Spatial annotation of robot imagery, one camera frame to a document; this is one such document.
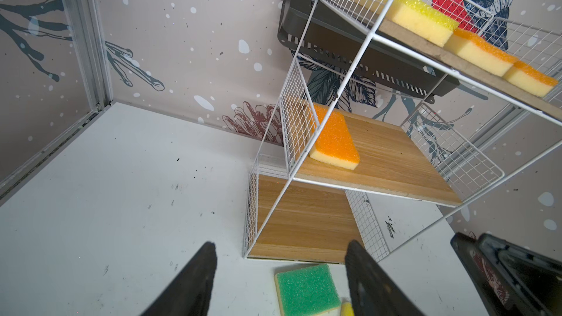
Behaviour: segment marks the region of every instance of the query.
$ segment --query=wooden shelf board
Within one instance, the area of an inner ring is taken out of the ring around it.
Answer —
[[[259,176],[257,227],[285,179]],[[342,190],[292,182],[249,257],[343,263],[351,240],[361,235]]]
[[[353,12],[355,19],[361,22],[367,23],[368,27],[372,27],[378,15],[369,11],[368,9],[362,7],[361,5],[354,3],[351,0],[337,0],[337,3],[330,3],[331,6],[340,8],[344,11]],[[452,67],[453,69],[465,74],[466,76],[480,81],[481,83],[491,87],[505,95],[511,96],[520,102],[523,102],[535,109],[541,110],[544,113],[552,116],[553,118],[562,121],[562,109],[558,109],[556,106],[549,104],[545,100],[532,95],[518,88],[508,81],[505,81],[501,77],[493,75],[488,71],[482,70],[480,67],[471,64],[470,62],[461,59],[449,51],[437,46],[425,38],[422,38],[411,32],[404,27],[397,25],[396,23],[384,19],[379,26],[379,31],[394,39],[400,44],[411,47],[418,53],[428,56],[434,60],[440,61],[445,65]]]
[[[359,152],[355,170],[306,157],[295,178],[458,206],[461,200],[403,129],[342,110]]]

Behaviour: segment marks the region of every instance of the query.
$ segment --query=black object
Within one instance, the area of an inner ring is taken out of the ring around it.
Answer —
[[[277,38],[291,50],[297,49],[297,41],[305,29],[312,10],[310,2],[311,0],[283,1]],[[300,52],[346,71],[364,39],[362,32],[319,2]],[[436,75],[432,75],[423,68],[424,65],[411,56],[378,42],[371,42],[354,73],[404,94],[422,98],[443,76],[441,71],[434,70]],[[428,102],[434,102],[433,95],[443,96],[458,86],[459,80],[446,76],[432,92]]]
[[[205,316],[215,270],[215,245],[206,242],[142,316]]]
[[[423,316],[356,240],[347,246],[346,271],[355,316]]]
[[[489,234],[451,245],[490,315],[562,315],[560,262]]]

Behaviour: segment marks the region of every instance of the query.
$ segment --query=yellow sponge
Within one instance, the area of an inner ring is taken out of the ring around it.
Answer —
[[[314,105],[314,109],[318,120],[322,122],[328,109],[319,105]],[[310,157],[350,170],[359,165],[359,152],[355,149],[345,118],[338,111],[334,110],[330,115],[326,126],[310,151]]]
[[[457,28],[445,44],[445,49],[481,67],[489,73],[503,76],[517,58],[491,45],[476,33]]]
[[[352,0],[380,13],[388,0]],[[394,0],[386,15],[392,22],[440,47],[444,46],[459,22],[433,9],[423,0]]]
[[[558,84],[558,81],[554,78],[538,72],[521,61],[516,61],[513,67],[503,75],[503,79],[541,98]]]

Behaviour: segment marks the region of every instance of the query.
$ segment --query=green scouring pad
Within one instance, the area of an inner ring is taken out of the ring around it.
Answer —
[[[275,275],[281,316],[312,316],[340,307],[328,265]]]

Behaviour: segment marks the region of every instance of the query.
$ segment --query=white table surface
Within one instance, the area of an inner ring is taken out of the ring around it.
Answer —
[[[273,274],[296,264],[241,256],[258,146],[113,105],[0,207],[0,314],[138,315],[210,240],[218,266],[209,315],[279,315]],[[440,215],[433,204],[369,196],[385,234],[383,219],[393,220],[391,248]],[[437,226],[381,264],[426,315],[485,314],[452,236]],[[330,270],[349,298],[345,267]]]

